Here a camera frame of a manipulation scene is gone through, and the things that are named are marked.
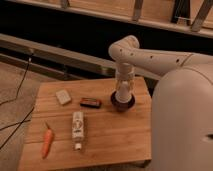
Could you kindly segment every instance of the wooden table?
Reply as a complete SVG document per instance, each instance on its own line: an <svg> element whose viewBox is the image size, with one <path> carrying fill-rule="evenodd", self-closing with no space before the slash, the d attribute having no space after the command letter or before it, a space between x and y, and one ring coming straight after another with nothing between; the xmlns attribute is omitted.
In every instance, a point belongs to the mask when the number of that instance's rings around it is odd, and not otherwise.
<svg viewBox="0 0 213 171"><path fill-rule="evenodd" d="M55 170L148 160L151 158L151 98L142 77L135 79L136 104L118 113L111 104L115 79L43 83L25 139L18 170ZM55 92L66 89L72 103L60 106ZM101 99L100 109L79 105L82 97ZM73 150L72 113L85 113L86 138L82 151ZM41 157L47 122L55 139L46 159Z"/></svg>

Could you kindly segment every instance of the black cable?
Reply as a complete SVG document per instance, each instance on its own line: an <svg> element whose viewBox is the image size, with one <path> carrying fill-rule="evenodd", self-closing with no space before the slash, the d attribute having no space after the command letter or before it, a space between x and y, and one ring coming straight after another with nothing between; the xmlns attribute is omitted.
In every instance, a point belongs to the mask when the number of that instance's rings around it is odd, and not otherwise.
<svg viewBox="0 0 213 171"><path fill-rule="evenodd" d="M26 67L26 69L25 69L24 75L23 75L23 77L22 77L22 80L21 80L21 82L20 82L18 88L17 88L16 96L15 96L13 99L9 99L9 100L6 100L6 101L1 102L1 103L0 103L0 106L3 105L3 104L5 104L5 103L13 102L13 101L15 101L15 100L18 98L18 95L19 95L21 86L22 86L22 84L23 84L23 82L24 82L24 79L25 79L25 77L26 77L27 71L28 71L28 69L29 69L30 62L31 62L31 58L29 58L29 60L28 60L27 67Z"/></svg>
<svg viewBox="0 0 213 171"><path fill-rule="evenodd" d="M0 151L7 144L7 142L10 140L10 138L15 134L15 132L19 129L19 127L25 122L25 120L32 113L33 110L34 110L34 107L30 110L30 112L27 113L27 115L24 117L24 119L19 123L19 125L14 129L14 131L9 135L9 137L0 146Z"/></svg>
<svg viewBox="0 0 213 171"><path fill-rule="evenodd" d="M10 127L12 127L12 126L16 126L16 125L18 125L18 124L20 124L20 123L21 123L21 122L16 122L16 123L13 123L13 124L4 126L4 127L0 128L0 131L3 131L3 130L5 130L5 129L7 129L7 128L10 128Z"/></svg>

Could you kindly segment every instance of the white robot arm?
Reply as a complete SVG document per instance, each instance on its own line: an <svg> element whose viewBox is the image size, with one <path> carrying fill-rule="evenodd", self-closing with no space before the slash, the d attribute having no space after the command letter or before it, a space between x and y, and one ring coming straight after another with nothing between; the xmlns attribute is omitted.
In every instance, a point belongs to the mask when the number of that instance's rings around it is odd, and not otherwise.
<svg viewBox="0 0 213 171"><path fill-rule="evenodd" d="M153 171L213 170L213 57L198 53L139 49L134 36L109 47L116 61L112 103L134 104L134 67L163 76L152 98Z"/></svg>

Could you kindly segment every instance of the wood grain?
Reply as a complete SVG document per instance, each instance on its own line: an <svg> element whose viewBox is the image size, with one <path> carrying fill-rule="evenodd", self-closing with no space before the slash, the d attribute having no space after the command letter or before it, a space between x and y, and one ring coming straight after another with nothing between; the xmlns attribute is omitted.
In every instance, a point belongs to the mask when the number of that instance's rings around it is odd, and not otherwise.
<svg viewBox="0 0 213 171"><path fill-rule="evenodd" d="M115 79L43 83L35 111L25 138L18 170L56 170L94 165L140 161L151 158L151 98L145 81L135 79L136 104L127 112L118 113L110 102ZM55 92L66 89L73 102L60 106ZM79 105L81 97L101 99L101 109ZM83 151L73 150L72 113L85 113ZM55 132L55 139L46 159L41 157L45 122Z"/></svg>
<svg viewBox="0 0 213 171"><path fill-rule="evenodd" d="M34 0L60 4L60 0ZM69 0L70 6L132 18L135 0ZM174 0L143 0L141 19L170 22Z"/></svg>
<svg viewBox="0 0 213 171"><path fill-rule="evenodd" d="M174 7L174 0L144 0L141 19L170 22Z"/></svg>
<svg viewBox="0 0 213 171"><path fill-rule="evenodd" d="M203 0L191 0L191 21L193 22L197 13L203 3ZM213 28L213 7L210 10L205 22L203 23L203 27Z"/></svg>
<svg viewBox="0 0 213 171"><path fill-rule="evenodd" d="M132 16L134 0L69 0L71 7Z"/></svg>

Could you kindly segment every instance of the bottle cap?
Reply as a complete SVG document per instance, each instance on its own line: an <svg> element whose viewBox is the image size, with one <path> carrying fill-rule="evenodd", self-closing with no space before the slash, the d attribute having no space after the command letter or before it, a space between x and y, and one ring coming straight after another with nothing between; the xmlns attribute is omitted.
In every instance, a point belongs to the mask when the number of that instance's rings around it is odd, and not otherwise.
<svg viewBox="0 0 213 171"><path fill-rule="evenodd" d="M76 150L81 150L81 148L82 148L81 143L76 143L76 144L75 144L75 149L76 149Z"/></svg>

